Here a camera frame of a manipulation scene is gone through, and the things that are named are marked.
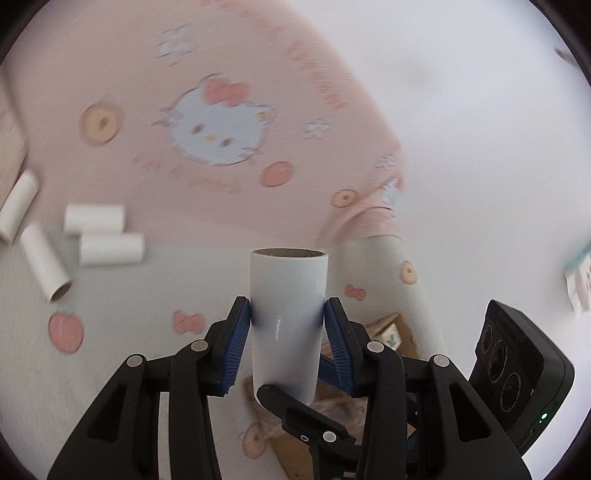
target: tube opening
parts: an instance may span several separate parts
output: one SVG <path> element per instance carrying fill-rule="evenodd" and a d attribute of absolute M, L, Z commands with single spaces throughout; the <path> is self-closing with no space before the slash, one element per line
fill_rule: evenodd
<path fill-rule="evenodd" d="M 64 283 L 60 288 L 58 288 L 55 291 L 55 293 L 51 296 L 49 301 L 57 301 L 60 298 L 62 298 L 66 293 L 68 293 L 68 290 L 70 290 L 71 286 L 72 282 Z"/>
<path fill-rule="evenodd" d="M 316 250 L 307 250 L 304 248 L 263 248 L 255 250 L 254 253 L 264 255 L 266 257 L 282 257 L 282 258 L 311 258 L 323 257 L 326 254 Z"/>

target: white wall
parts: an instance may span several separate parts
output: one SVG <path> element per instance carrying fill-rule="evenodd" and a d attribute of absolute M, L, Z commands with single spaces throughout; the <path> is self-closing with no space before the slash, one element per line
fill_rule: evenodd
<path fill-rule="evenodd" d="M 491 298 L 523 310 L 576 379 L 525 456 L 560 459 L 591 398 L 591 316 L 562 268 L 591 240 L 591 89 L 528 0 L 290 0 L 335 46 L 407 151 L 401 230 L 468 375 Z"/>

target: white fabric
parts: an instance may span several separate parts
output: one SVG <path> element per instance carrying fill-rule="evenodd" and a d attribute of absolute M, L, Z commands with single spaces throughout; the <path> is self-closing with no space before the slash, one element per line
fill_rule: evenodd
<path fill-rule="evenodd" d="M 137 267 L 78 269 L 76 240 L 64 238 L 57 225 L 49 230 L 75 279 L 57 304 L 46 302 L 18 246 L 0 247 L 0 428 L 39 479 L 46 478 L 68 435 L 128 355 L 138 352 L 152 359 L 174 354 L 225 318 L 236 296 L 249 294 L 249 249 L 149 245 L 146 260 Z M 366 323 L 401 311 L 421 357 L 446 351 L 420 280 L 406 284 L 400 279 L 407 260 L 402 240 L 347 241 L 329 256 L 329 295 L 341 298 L 350 319 Z M 348 284 L 365 289 L 363 300 L 343 294 Z M 171 322 L 178 310 L 204 315 L 205 330 L 175 334 Z M 47 322 L 56 311 L 75 312 L 82 320 L 84 340 L 72 355 L 49 340 Z M 226 398 L 211 401 L 220 468 L 226 479 L 282 478 L 270 448 L 256 460 L 242 453 L 241 435 L 255 420 L 240 386 L 250 373 L 247 345 L 236 386 Z M 163 408 L 161 417 L 166 412 Z M 160 450 L 166 480 L 165 443 Z"/>

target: hello kitty face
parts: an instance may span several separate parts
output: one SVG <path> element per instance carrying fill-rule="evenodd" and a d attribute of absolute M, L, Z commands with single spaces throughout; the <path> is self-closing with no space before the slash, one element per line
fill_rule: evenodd
<path fill-rule="evenodd" d="M 230 84 L 222 75 L 203 79 L 181 95 L 159 122 L 170 142 L 208 165 L 232 165 L 256 154 L 267 137 L 274 110 L 246 101 L 248 86 Z"/>

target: white cardboard tube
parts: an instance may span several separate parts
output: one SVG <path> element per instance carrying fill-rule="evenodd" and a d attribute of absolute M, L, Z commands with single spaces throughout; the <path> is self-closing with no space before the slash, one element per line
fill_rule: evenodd
<path fill-rule="evenodd" d="M 64 233 L 121 233 L 125 227 L 125 205 L 69 203 L 64 214 Z"/>
<path fill-rule="evenodd" d="M 144 259 L 143 233 L 85 233 L 80 237 L 80 265 L 131 265 Z"/>
<path fill-rule="evenodd" d="M 251 253 L 252 374 L 255 394 L 280 387 L 310 405 L 314 400 L 328 255 L 294 248 Z"/>
<path fill-rule="evenodd" d="M 8 245 L 12 244 L 18 227 L 38 191 L 37 175 L 31 170 L 22 172 L 0 210 L 0 238 Z"/>
<path fill-rule="evenodd" d="M 43 294 L 49 301 L 62 298 L 72 286 L 72 278 L 49 243 L 41 225 L 32 223 L 24 229 L 21 246 Z"/>

